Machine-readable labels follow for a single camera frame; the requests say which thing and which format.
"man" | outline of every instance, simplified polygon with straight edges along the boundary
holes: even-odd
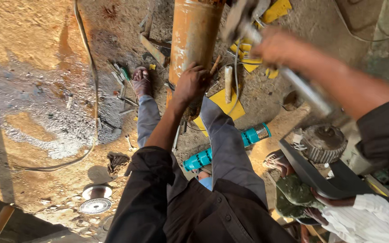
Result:
[[[389,84],[330,58],[272,26],[252,51],[317,81],[354,117],[363,154],[389,162]],[[269,215],[265,186],[251,167],[232,119],[204,98],[200,116],[212,147],[213,191],[187,181],[171,154],[182,113],[208,86],[208,71],[190,64],[160,119],[148,72],[136,70],[138,143],[106,242],[295,242]]]
[[[264,164],[281,171],[277,181],[276,211],[286,218],[314,218],[348,243],[389,242],[389,202],[375,194],[333,200],[304,184],[281,152],[272,152]]]

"dirt floor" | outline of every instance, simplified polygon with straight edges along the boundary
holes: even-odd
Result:
[[[290,2],[293,10],[274,24],[289,28],[352,66],[363,67],[369,45],[347,33],[330,0]],[[371,38],[382,0],[338,3],[352,29]],[[131,144],[137,146],[133,120],[137,114],[118,115],[122,102],[113,98],[112,93],[120,87],[106,60],[117,61],[130,72],[140,65],[157,64],[156,70],[151,70],[154,98],[160,112],[165,109],[163,84],[169,69],[163,70],[154,59],[143,60],[146,49],[138,39],[138,25],[147,14],[147,6],[147,0],[79,1],[99,73],[99,115],[107,125],[99,131],[98,146],[83,162],[51,173],[13,173],[10,169],[16,165],[57,165],[78,158],[89,149],[94,134],[94,86],[71,1],[0,0],[0,200],[14,202],[25,212],[102,240],[105,231],[100,226],[115,211],[127,181],[122,173],[114,178],[107,175],[106,156],[111,151],[133,154],[124,138],[127,134]],[[173,1],[157,0],[151,37],[171,40],[172,17]],[[221,54],[221,63],[233,61],[226,49],[217,40],[214,57]],[[221,75],[209,96],[224,88]],[[239,76],[240,101],[246,114],[235,121],[236,127],[242,130],[266,122],[272,132],[271,138],[252,148],[250,159],[256,173],[265,180],[268,204],[274,207],[275,190],[265,176],[262,161],[278,149],[277,141],[310,108],[303,105],[292,112],[282,109],[279,102],[290,91],[289,83],[280,76],[268,79],[264,67],[250,74],[241,67]],[[131,90],[127,96],[134,98]],[[71,106],[67,108],[70,98]],[[114,128],[121,128],[121,135],[113,134]],[[181,162],[206,149],[208,143],[201,132],[187,129],[179,136],[176,158]],[[277,179],[278,173],[273,172],[273,177]],[[111,209],[100,215],[80,213],[84,187],[105,182],[113,187]]]

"wire spool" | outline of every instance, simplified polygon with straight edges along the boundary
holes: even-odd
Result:
[[[91,185],[87,187],[82,196],[87,200],[79,208],[85,214],[100,214],[109,210],[112,202],[107,199],[112,194],[108,185]]]
[[[346,149],[348,141],[342,131],[330,125],[314,125],[303,133],[301,143],[307,149],[303,154],[312,163],[323,164],[336,162]]]

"green cloth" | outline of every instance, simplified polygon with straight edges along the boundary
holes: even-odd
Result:
[[[280,178],[276,186],[276,211],[282,217],[310,218],[304,213],[306,207],[324,208],[313,196],[310,187],[304,184],[297,174]]]

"dusty ground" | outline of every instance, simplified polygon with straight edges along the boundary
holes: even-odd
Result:
[[[368,44],[348,35],[328,0],[291,0],[293,10],[275,24],[283,25],[318,47],[350,65],[361,67]],[[338,0],[346,11],[345,18],[361,36],[370,38],[382,0],[364,0],[352,4]],[[151,36],[168,41],[172,37],[173,1],[158,0]],[[84,235],[101,232],[99,223],[116,208],[127,178],[106,174],[106,155],[110,151],[129,156],[123,135],[129,134],[136,144],[136,113],[120,117],[122,103],[112,98],[119,86],[105,61],[126,65],[130,71],[139,65],[157,64],[142,60],[146,49],[138,41],[138,24],[147,14],[147,0],[80,1],[81,15],[97,63],[100,82],[99,114],[112,127],[122,128],[121,136],[103,126],[99,145],[83,162],[52,173],[18,172],[9,168],[49,166],[70,161],[84,154],[93,135],[93,82],[86,53],[80,39],[70,1],[3,1],[0,0],[0,199],[15,202],[25,212],[54,224],[63,224]],[[232,58],[226,47],[217,42],[214,57],[222,63]],[[159,65],[151,71],[154,97],[161,112],[165,109],[168,69]],[[277,141],[294,127],[309,108],[284,111],[278,104],[289,91],[289,83],[280,77],[269,80],[265,68],[248,74],[240,71],[243,85],[240,97],[246,114],[235,121],[238,129],[269,122],[273,137],[253,147],[253,167],[265,180],[270,207],[274,189],[265,177],[263,158],[277,149]],[[209,95],[224,88],[222,79]],[[128,97],[134,97],[128,90]],[[73,102],[66,108],[69,97]],[[208,138],[188,129],[178,141],[176,157],[182,161],[208,147]],[[96,216],[78,212],[84,186],[109,182],[114,187],[111,210]]]

